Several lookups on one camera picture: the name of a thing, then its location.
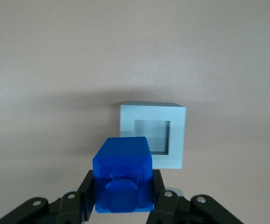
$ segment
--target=blue block top face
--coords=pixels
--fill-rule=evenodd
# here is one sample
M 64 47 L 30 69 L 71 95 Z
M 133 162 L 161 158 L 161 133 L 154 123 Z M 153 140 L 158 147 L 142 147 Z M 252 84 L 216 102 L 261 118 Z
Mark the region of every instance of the blue block top face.
M 175 103 L 156 103 L 156 102 L 142 102 L 142 101 L 126 101 L 121 105 L 133 105 L 133 106 L 174 106 L 174 107 L 183 107 Z
M 110 167 L 140 167 L 152 164 L 145 137 L 108 138 L 92 160 L 94 171 Z
M 108 138 L 95 157 L 150 155 L 145 137 Z

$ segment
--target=light blue square frame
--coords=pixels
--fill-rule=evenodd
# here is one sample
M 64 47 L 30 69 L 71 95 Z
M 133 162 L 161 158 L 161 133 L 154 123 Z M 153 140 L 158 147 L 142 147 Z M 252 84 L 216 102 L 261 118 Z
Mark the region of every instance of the light blue square frame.
M 148 133 L 154 137 L 149 141 L 149 137 L 145 136 L 149 145 L 167 146 L 167 150 L 152 154 L 153 168 L 181 169 L 185 116 L 186 108 L 175 103 L 124 102 L 121 104 L 120 136 L 141 137 L 142 133 Z M 156 124 L 165 126 L 157 129 Z

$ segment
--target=screw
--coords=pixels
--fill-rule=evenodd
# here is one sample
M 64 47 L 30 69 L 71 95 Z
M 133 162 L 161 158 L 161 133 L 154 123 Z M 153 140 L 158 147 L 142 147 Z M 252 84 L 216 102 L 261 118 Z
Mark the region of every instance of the screw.
M 72 199 L 74 197 L 75 197 L 75 194 L 73 194 L 73 193 L 68 195 L 68 199 Z
M 198 196 L 198 197 L 197 197 L 197 201 L 198 201 L 199 203 L 206 203 L 206 199 L 205 199 L 204 197 L 202 197 L 202 196 Z
M 171 193 L 170 191 L 166 191 L 166 192 L 164 193 L 164 195 L 165 195 L 166 197 L 172 197 L 172 193 Z
M 38 205 L 40 205 L 42 202 L 41 201 L 35 201 L 35 202 L 33 202 L 33 206 L 38 206 Z

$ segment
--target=black plastic part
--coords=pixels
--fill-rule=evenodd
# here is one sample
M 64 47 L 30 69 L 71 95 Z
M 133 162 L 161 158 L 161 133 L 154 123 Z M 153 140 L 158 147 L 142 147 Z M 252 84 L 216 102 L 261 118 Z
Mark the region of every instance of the black plastic part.
M 36 216 L 44 214 L 47 210 L 48 200 L 42 197 L 34 197 L 1 218 L 0 224 L 31 224 Z
M 206 202 L 198 202 L 198 197 L 203 197 Z M 191 204 L 195 210 L 204 214 L 215 224 L 243 224 L 233 214 L 208 195 L 194 196 L 191 199 Z
M 147 224 L 243 224 L 239 219 L 207 195 L 189 202 L 166 191 L 160 170 L 153 170 L 155 209 Z M 69 192 L 55 202 L 35 197 L 0 219 L 0 224 L 80 224 L 88 221 L 94 206 L 94 181 L 89 170 L 77 191 Z
M 147 224 L 173 224 L 176 219 L 178 208 L 178 196 L 173 191 L 171 196 L 165 196 L 166 191 L 162 191 L 156 207 L 151 211 Z
M 77 192 L 81 196 L 81 206 L 83 206 L 81 210 L 84 212 L 82 215 L 84 216 L 84 220 L 88 221 L 95 202 L 92 170 L 88 171 Z
M 153 170 L 153 194 L 154 194 L 154 206 L 156 207 L 158 198 L 162 191 L 165 190 L 161 172 L 159 169 Z
M 56 224 L 82 223 L 84 217 L 81 208 L 81 196 L 79 192 L 69 192 L 61 199 L 60 212 L 56 218 Z

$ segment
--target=hollow square block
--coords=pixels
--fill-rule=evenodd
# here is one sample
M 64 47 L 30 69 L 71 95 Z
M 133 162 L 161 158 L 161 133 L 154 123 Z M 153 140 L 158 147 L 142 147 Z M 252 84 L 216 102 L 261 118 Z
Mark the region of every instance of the hollow square block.
M 152 157 L 145 137 L 108 138 L 92 160 L 99 213 L 152 211 Z
M 186 108 L 175 103 L 124 102 L 120 136 L 145 136 L 153 168 L 181 169 Z

